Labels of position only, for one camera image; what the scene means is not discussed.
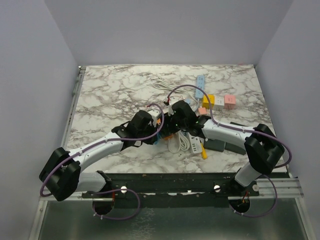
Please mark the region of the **small pink plug adapter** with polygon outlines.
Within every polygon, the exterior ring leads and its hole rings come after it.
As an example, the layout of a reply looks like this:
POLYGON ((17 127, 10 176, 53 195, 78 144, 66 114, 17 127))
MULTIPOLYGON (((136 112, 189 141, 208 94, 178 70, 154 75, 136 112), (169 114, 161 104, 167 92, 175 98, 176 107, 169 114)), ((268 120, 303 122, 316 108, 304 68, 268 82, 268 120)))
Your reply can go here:
POLYGON ((206 115, 208 112, 207 112, 207 109, 205 107, 199 107, 198 110, 197 110, 198 114, 201 116, 201 115, 206 115))

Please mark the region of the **yellow cube socket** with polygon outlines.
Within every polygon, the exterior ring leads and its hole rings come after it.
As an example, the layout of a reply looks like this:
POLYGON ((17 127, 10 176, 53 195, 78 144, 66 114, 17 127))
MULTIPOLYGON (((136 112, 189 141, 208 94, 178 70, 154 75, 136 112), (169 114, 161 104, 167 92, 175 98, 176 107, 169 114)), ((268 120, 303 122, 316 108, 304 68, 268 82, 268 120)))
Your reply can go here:
POLYGON ((210 109, 215 104, 215 96, 213 94, 204 95, 202 98, 202 107, 210 109))

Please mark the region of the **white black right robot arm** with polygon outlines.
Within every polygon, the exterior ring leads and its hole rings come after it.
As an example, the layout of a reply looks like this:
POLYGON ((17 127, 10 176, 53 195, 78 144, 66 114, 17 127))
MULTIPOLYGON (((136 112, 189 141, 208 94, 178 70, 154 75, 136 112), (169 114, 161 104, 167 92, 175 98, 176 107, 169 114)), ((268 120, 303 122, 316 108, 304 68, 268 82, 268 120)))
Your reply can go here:
POLYGON ((183 100, 168 107, 161 130, 163 137, 185 131, 193 137, 218 140, 246 151, 246 163, 233 177, 229 189, 240 196, 261 175, 269 175, 283 156, 285 148, 265 124, 256 127, 218 122, 206 115, 196 115, 183 100))

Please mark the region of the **orange power strip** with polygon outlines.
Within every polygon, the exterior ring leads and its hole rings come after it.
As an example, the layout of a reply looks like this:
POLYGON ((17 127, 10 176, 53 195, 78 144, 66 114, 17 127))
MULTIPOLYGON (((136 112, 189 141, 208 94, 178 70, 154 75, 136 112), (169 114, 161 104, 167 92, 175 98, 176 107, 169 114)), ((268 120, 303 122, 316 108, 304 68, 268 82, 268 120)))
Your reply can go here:
POLYGON ((174 125, 171 123, 171 118, 164 117, 163 126, 161 130, 156 134, 157 139, 167 139, 174 133, 174 125))

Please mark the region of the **white green usb charger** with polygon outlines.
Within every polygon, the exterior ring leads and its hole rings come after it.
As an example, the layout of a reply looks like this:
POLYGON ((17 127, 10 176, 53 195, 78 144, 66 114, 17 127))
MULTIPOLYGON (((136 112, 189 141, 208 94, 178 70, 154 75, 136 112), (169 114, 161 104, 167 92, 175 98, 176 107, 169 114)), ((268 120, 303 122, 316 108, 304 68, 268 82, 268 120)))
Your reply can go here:
POLYGON ((202 145, 199 137, 188 135, 189 142, 190 142, 190 149, 193 154, 200 154, 202 153, 202 145))

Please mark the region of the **white tiger cube socket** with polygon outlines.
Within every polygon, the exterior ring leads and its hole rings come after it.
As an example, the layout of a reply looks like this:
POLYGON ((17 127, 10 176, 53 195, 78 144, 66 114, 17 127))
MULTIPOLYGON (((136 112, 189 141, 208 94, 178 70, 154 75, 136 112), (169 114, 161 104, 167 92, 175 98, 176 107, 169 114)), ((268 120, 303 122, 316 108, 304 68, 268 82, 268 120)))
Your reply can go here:
POLYGON ((215 97, 214 97, 213 109, 214 109, 215 111, 222 111, 224 108, 225 108, 225 100, 224 100, 224 97, 215 96, 215 97))

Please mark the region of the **light blue power strip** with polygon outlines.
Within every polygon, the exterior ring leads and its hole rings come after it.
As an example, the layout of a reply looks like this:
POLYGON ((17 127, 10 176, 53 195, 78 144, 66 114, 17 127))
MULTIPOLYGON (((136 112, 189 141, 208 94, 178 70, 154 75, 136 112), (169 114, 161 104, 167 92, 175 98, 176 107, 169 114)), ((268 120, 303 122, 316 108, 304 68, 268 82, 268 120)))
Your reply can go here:
POLYGON ((202 99, 204 96, 204 88, 205 88, 205 76, 198 75, 196 78, 196 90, 195 90, 195 98, 202 99))

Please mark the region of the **teal blue plug block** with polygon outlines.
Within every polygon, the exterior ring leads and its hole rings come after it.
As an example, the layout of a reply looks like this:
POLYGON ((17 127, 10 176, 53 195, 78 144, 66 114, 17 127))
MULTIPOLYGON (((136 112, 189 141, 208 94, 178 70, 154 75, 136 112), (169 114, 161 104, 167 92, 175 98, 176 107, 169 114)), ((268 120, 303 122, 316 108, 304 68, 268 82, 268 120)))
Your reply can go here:
POLYGON ((154 145, 157 145, 158 142, 160 141, 160 139, 161 139, 161 136, 160 136, 160 134, 158 133, 158 134, 156 135, 156 140, 155 140, 155 142, 154 142, 153 144, 154 144, 154 145))

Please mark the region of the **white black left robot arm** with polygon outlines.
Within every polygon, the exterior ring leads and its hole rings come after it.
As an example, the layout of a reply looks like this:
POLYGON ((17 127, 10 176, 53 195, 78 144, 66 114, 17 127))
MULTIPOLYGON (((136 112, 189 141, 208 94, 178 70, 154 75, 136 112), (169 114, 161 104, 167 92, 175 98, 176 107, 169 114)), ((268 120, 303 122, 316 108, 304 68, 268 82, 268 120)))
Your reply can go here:
POLYGON ((99 160, 135 147, 137 142, 152 145, 163 127, 162 109, 139 110, 134 117, 114 127, 100 139, 72 150, 55 149, 39 174, 41 197, 63 201, 77 192, 82 172, 99 160))

